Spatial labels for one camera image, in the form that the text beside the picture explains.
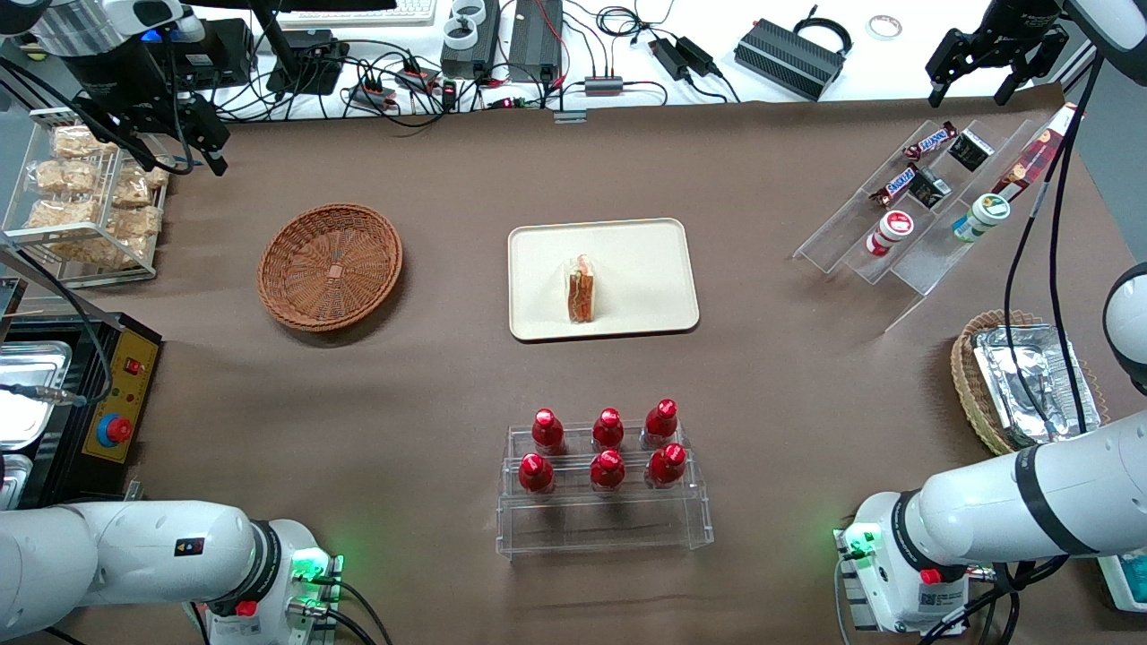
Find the beige tray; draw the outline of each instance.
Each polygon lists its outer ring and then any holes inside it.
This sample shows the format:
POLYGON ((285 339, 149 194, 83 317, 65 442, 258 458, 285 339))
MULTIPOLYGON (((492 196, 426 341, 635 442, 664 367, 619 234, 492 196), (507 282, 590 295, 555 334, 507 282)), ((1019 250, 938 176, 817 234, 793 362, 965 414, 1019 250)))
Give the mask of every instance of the beige tray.
POLYGON ((676 332, 700 319, 685 226, 672 218, 522 226, 510 232, 509 331, 521 341, 676 332), (594 320, 565 309, 564 263, 588 255, 594 320))

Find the white table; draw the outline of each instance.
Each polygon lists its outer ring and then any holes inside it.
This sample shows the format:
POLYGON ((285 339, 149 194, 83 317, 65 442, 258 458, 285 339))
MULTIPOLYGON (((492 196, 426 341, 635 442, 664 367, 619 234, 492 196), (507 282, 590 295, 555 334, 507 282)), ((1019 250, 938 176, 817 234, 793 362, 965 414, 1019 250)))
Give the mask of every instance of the white table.
MULTIPOLYGON (((657 21, 665 13, 669 0, 639 0, 642 20, 657 21)), ((860 101, 860 100, 885 100, 885 99, 920 99, 926 98, 931 92, 928 76, 923 70, 924 63, 935 52, 944 33, 951 28, 963 31, 973 31, 978 26, 983 11, 989 0, 966 0, 962 2, 921 2, 920 0, 819 0, 818 16, 832 18, 849 30, 852 36, 853 47, 844 63, 841 76, 828 87, 821 101, 860 101), (904 25, 904 32, 894 40, 881 41, 871 37, 865 25, 873 15, 887 14, 896 17, 904 25)), ((582 2, 587 9, 596 10, 608 5, 625 5, 627 2, 610 2, 608 0, 585 0, 582 2)), ((438 62, 442 53, 442 25, 450 13, 450 0, 438 0, 438 16, 434 25, 430 26, 401 26, 401 28, 375 28, 375 29, 335 29, 335 36, 341 39, 373 39, 387 40, 409 48, 418 55, 426 56, 435 63, 438 62)), ((736 88, 742 101, 770 101, 788 102, 804 101, 801 96, 780 87, 779 85, 756 75, 741 67, 733 59, 733 50, 738 41, 751 28, 757 18, 766 18, 777 24, 790 26, 804 18, 811 2, 748 2, 744 0, 677 0, 669 18, 660 28, 673 32, 678 36, 687 36, 697 45, 709 52, 720 65, 728 80, 736 88)), ((574 5, 565 3, 567 13, 574 15, 591 29, 595 29, 594 18, 574 5)), ((243 17, 249 18, 248 11, 233 11, 224 9, 196 8, 196 14, 202 18, 243 17)), ((506 7, 502 15, 500 32, 505 49, 509 50, 509 36, 513 29, 513 2, 506 7)), ((578 29, 580 26, 569 23, 578 29)), ((259 26, 256 22, 252 30, 258 37, 259 26)), ((802 36, 814 42, 836 50, 840 48, 837 37, 822 28, 810 28, 802 31, 802 36)), ((599 73, 604 73, 602 52, 598 41, 587 33, 591 47, 595 48, 594 56, 598 59, 599 73)), ((563 33, 563 39, 570 52, 570 63, 567 83, 580 80, 591 73, 590 55, 586 52, 582 37, 569 30, 563 33)), ((669 90, 670 104, 693 104, 718 101, 709 96, 703 96, 694 92, 684 81, 673 83, 665 70, 649 53, 646 41, 650 38, 648 33, 642 33, 637 46, 630 47, 630 38, 621 38, 614 45, 616 62, 612 62, 615 72, 625 80, 654 80, 661 83, 669 90)), ((602 34, 606 47, 610 47, 612 38, 602 34)), ((392 48, 372 44, 351 44, 350 54, 357 57, 373 60, 380 54, 392 48)), ((259 72, 267 72, 274 67, 274 55, 271 54, 266 41, 260 46, 258 55, 259 72)), ((494 76, 504 78, 506 68, 496 70, 494 76)), ((1007 76, 1006 69, 984 69, 973 75, 957 80, 947 93, 947 96, 984 96, 992 95, 1007 76)), ((338 86, 353 87, 357 83, 357 73, 353 65, 344 65, 338 86)), ((717 92, 728 95, 727 87, 712 75, 696 79, 697 86, 707 92, 717 92)), ((621 96, 612 98, 587 98, 582 93, 569 92, 565 96, 567 109, 604 108, 623 106, 648 106, 658 104, 662 100, 661 91, 656 87, 646 86, 647 91, 627 90, 621 96)), ((248 103, 255 99, 255 93, 250 88, 220 90, 216 95, 216 103, 223 103, 237 94, 242 96, 235 99, 229 108, 235 108, 248 103)), ((506 96, 523 96, 536 99, 537 90, 533 84, 513 84, 496 90, 483 90, 483 98, 486 103, 506 96)), ((473 94, 468 93, 461 100, 462 109, 469 109, 473 94)), ((400 92, 399 104, 403 114, 408 114, 409 96, 400 92)), ((338 95, 330 95, 322 99, 327 114, 334 117, 342 116, 343 102, 338 95)), ((551 107, 557 107, 557 101, 553 100, 551 107)), ((241 111, 240 115, 255 115, 265 111, 262 106, 252 107, 241 111)), ((286 108, 273 112, 272 118, 284 117, 286 108)), ((354 116, 370 116, 366 112, 351 110, 354 116)), ((321 118, 318 96, 298 96, 290 108, 291 119, 321 118)))

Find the snickers bar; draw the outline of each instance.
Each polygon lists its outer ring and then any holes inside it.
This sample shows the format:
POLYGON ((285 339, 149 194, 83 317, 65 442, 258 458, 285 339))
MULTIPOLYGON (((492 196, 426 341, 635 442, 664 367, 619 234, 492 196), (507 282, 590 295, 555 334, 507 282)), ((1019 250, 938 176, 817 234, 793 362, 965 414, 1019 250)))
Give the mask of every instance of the snickers bar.
POLYGON ((920 161, 921 158, 923 158, 926 154, 935 150, 937 147, 939 147, 941 143, 955 137, 955 134, 957 134, 955 126, 952 125, 952 122, 945 121, 944 127, 937 130, 935 133, 929 135, 923 141, 919 143, 913 143, 907 148, 904 148, 904 156, 908 157, 912 161, 920 161))
POLYGON ((904 172, 897 174, 895 179, 888 182, 888 186, 884 186, 880 191, 868 195, 868 199, 875 200, 882 207, 887 207, 892 203, 897 193, 906 188, 907 185, 912 182, 918 172, 919 170, 916 170, 916 165, 910 163, 908 168, 904 169, 904 172))

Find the red bottle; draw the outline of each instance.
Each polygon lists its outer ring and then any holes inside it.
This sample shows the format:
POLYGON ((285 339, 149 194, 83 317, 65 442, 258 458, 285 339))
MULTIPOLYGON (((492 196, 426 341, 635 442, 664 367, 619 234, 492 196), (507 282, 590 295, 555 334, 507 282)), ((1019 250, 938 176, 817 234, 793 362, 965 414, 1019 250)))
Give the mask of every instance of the red bottle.
POLYGON ((590 482, 593 490, 609 492, 617 490, 625 481, 625 461, 616 450, 603 450, 590 463, 590 482))
POLYGON ((616 450, 617 446, 622 445, 624 436, 625 428, 622 427, 622 415, 612 407, 607 407, 593 422, 593 451, 601 452, 608 448, 616 450))
POLYGON ((641 428, 641 448, 656 450, 664 448, 677 432, 677 402, 666 398, 646 414, 646 425, 641 428))
POLYGON ((671 443, 653 453, 646 464, 646 485, 669 488, 685 474, 685 446, 671 443))
POLYGON ((554 467, 540 454, 529 453, 522 458, 522 466, 517 469, 517 482, 525 490, 546 495, 554 491, 554 467))
POLYGON ((565 454, 565 428, 554 412, 547 407, 533 415, 533 446, 540 454, 565 454))

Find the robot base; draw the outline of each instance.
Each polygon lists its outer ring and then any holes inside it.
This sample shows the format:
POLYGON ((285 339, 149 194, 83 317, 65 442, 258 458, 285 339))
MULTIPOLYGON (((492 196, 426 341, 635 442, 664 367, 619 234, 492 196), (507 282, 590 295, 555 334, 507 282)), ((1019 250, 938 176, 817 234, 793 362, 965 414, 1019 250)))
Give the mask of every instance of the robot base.
POLYGON ((334 645, 335 623, 288 613, 291 600, 313 600, 337 609, 331 586, 298 580, 304 573, 342 578, 342 555, 319 549, 314 536, 294 520, 272 520, 271 528, 282 544, 279 574, 267 595, 250 616, 219 616, 206 612, 211 645, 334 645))
MULTIPOLYGON (((968 601, 968 578, 938 584, 921 582, 920 572, 900 554, 892 536, 892 507, 899 498, 896 492, 877 492, 866 499, 852 524, 837 531, 836 542, 844 552, 853 549, 868 552, 851 565, 880 631, 922 635, 968 601)), ((856 600, 851 603, 856 617, 856 600)), ((957 636, 963 630, 961 622, 945 636, 957 636)))

